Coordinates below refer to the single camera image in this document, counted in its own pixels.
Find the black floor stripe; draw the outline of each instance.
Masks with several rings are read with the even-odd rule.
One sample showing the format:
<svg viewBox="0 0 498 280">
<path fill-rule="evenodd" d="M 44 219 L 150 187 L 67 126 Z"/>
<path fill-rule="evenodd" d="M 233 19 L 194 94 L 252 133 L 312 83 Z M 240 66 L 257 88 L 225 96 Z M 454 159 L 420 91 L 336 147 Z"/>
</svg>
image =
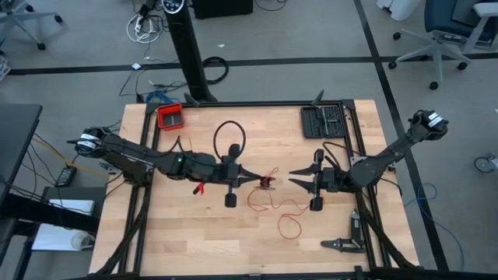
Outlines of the black floor stripe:
<svg viewBox="0 0 498 280">
<path fill-rule="evenodd" d="M 370 26 L 366 20 L 365 11 L 363 10 L 363 6 L 361 4 L 361 0 L 355 0 L 356 10 L 359 15 L 359 19 L 362 23 L 363 32 L 365 33 L 366 42 L 368 43 L 368 47 L 373 57 L 373 61 L 375 64 L 375 69 L 377 70 L 377 74 L 379 76 L 379 80 L 381 81 L 382 90 L 384 91 L 384 96 L 386 101 L 388 102 L 389 112 L 391 113 L 391 117 L 393 122 L 395 123 L 396 133 L 398 137 L 403 137 L 405 135 L 405 129 L 403 127 L 402 119 L 399 114 L 398 108 L 396 106 L 395 98 L 392 94 L 391 87 L 389 86 L 388 77 L 386 76 L 384 67 L 382 66 L 382 61 L 379 56 L 379 52 L 377 50 L 377 46 L 374 42 L 374 35 L 370 30 Z M 417 192 L 417 188 L 422 184 L 420 180 L 419 170 L 417 168 L 415 159 L 413 158 L 413 154 L 411 151 L 406 153 L 405 156 L 406 165 L 408 166 L 410 179 L 412 180 L 413 190 Z M 423 189 L 420 191 L 420 197 L 424 199 L 426 197 Z M 430 212 L 429 204 L 426 200 L 421 200 L 420 202 L 422 209 L 428 214 L 429 217 L 432 218 L 432 214 Z M 439 235 L 437 234 L 436 226 L 434 222 L 427 219 L 422 211 L 420 215 L 423 217 L 423 223 L 426 227 L 427 236 L 429 237 L 430 247 L 433 251 L 434 260 L 436 261 L 436 266 L 439 270 L 448 270 L 448 264 L 446 261 L 446 257 L 444 256 L 443 247 L 441 246 L 441 242 L 439 239 Z"/>
<path fill-rule="evenodd" d="M 331 64 L 331 63 L 371 63 L 371 57 L 344 57 L 344 58 L 276 58 L 276 59 L 249 59 L 228 61 L 230 67 L 239 66 L 266 66 L 266 65 L 302 65 L 302 64 Z M 219 67 L 212 64 L 208 67 Z M 142 65 L 143 70 L 180 69 L 179 63 L 159 63 Z M 131 71 L 130 65 L 61 67 L 61 68 L 27 68 L 12 69 L 9 75 L 39 75 L 39 74 L 68 74 L 90 72 L 119 72 Z"/>
<path fill-rule="evenodd" d="M 465 55 L 467 58 L 470 58 L 472 60 L 481 60 L 481 59 L 494 59 L 494 58 L 498 58 L 498 53 L 485 53 L 485 54 L 466 54 Z M 387 56 L 387 57 L 380 57 L 379 59 L 381 60 L 381 62 L 392 62 L 394 60 L 396 60 L 396 56 Z M 421 61 L 421 56 L 418 56 L 418 57 L 414 57 L 414 58 L 410 58 L 408 60 L 405 60 L 403 62 L 414 62 L 414 61 Z M 427 61 L 432 61 L 432 57 L 428 57 L 427 58 Z M 449 58 L 447 57 L 446 55 L 443 55 L 443 60 L 444 61 L 454 61 L 453 58 Z"/>
</svg>

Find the black box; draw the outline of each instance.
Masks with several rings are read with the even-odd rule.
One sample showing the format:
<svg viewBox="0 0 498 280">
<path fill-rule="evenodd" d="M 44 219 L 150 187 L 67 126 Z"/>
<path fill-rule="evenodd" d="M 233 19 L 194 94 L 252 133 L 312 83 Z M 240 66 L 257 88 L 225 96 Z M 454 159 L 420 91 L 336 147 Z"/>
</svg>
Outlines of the black box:
<svg viewBox="0 0 498 280">
<path fill-rule="evenodd" d="M 253 0 L 192 0 L 196 19 L 252 13 Z"/>
</svg>

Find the wooden table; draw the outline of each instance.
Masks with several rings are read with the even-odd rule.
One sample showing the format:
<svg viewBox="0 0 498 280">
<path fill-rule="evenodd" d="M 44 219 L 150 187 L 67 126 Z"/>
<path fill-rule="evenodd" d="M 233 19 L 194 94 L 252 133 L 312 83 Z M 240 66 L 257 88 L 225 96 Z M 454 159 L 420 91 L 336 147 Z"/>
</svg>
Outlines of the wooden table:
<svg viewBox="0 0 498 280">
<path fill-rule="evenodd" d="M 363 141 L 368 154 L 377 154 L 385 148 L 375 102 L 356 100 Z M 140 141 L 145 116 L 145 105 L 127 105 L 121 123 L 120 136 L 129 141 Z M 275 167 L 276 189 L 272 192 L 274 204 L 293 199 L 301 208 L 308 206 L 310 194 L 288 181 L 290 170 L 308 167 L 316 149 L 323 140 L 303 137 L 300 107 L 218 107 L 184 109 L 185 128 L 161 131 L 158 150 L 169 149 L 178 135 L 185 149 L 214 155 L 212 136 L 224 121 L 234 120 L 247 132 L 244 153 L 238 159 L 244 168 L 255 173 L 269 173 Z M 151 120 L 149 143 L 153 138 L 156 119 Z M 349 125 L 352 141 L 354 131 Z M 233 143 L 241 143 L 240 131 L 227 125 L 218 136 L 218 149 L 226 154 Z M 344 140 L 334 140 L 344 145 Z M 331 147 L 344 169 L 349 166 L 345 150 Z M 395 181 L 393 173 L 384 178 Z M 113 189 L 121 183 L 116 180 Z M 207 184 L 204 195 L 193 195 L 195 183 L 188 180 L 172 181 L 159 172 L 154 173 L 152 198 L 149 207 L 146 241 L 140 275 L 235 275 L 269 273 L 315 273 L 353 271 L 361 265 L 368 269 L 365 254 L 340 253 L 320 246 L 322 240 L 349 238 L 350 214 L 356 207 L 353 194 L 330 194 L 322 191 L 325 199 L 321 212 L 305 211 L 296 217 L 302 234 L 295 240 L 286 240 L 279 234 L 277 221 L 284 213 L 298 213 L 290 201 L 279 209 L 255 212 L 247 206 L 247 196 L 255 184 L 244 184 L 237 190 L 236 208 L 224 207 L 227 187 Z M 106 200 L 96 238 L 90 271 L 102 267 L 121 241 L 125 228 L 131 188 L 120 187 Z M 405 216 L 403 203 L 396 186 L 381 181 L 377 201 L 386 234 L 397 248 L 414 264 L 418 264 L 415 247 Z M 269 207 L 264 191 L 254 193 L 251 203 Z M 282 221 L 282 232 L 295 236 L 299 227 L 293 221 Z M 373 234 L 377 263 L 380 263 L 377 238 Z M 128 270 L 132 268 L 136 242 L 130 246 Z"/>
</svg>

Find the power adapter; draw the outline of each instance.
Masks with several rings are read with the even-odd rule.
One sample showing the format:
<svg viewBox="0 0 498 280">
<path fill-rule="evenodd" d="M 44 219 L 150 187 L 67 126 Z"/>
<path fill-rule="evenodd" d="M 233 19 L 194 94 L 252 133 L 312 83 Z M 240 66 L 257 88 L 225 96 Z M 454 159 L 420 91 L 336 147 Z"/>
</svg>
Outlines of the power adapter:
<svg viewBox="0 0 498 280">
<path fill-rule="evenodd" d="M 69 187 L 71 185 L 72 179 L 75 177 L 76 168 L 72 166 L 67 166 L 62 169 L 59 178 L 55 182 L 55 187 Z"/>
</svg>

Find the red box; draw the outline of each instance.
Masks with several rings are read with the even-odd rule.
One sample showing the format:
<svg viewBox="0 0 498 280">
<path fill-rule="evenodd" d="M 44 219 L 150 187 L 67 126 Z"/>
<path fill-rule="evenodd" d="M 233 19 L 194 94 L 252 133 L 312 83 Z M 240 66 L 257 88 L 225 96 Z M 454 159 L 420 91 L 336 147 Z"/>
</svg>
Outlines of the red box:
<svg viewBox="0 0 498 280">
<path fill-rule="evenodd" d="M 157 125 L 164 131 L 182 128 L 185 123 L 181 104 L 175 103 L 158 107 Z"/>
</svg>

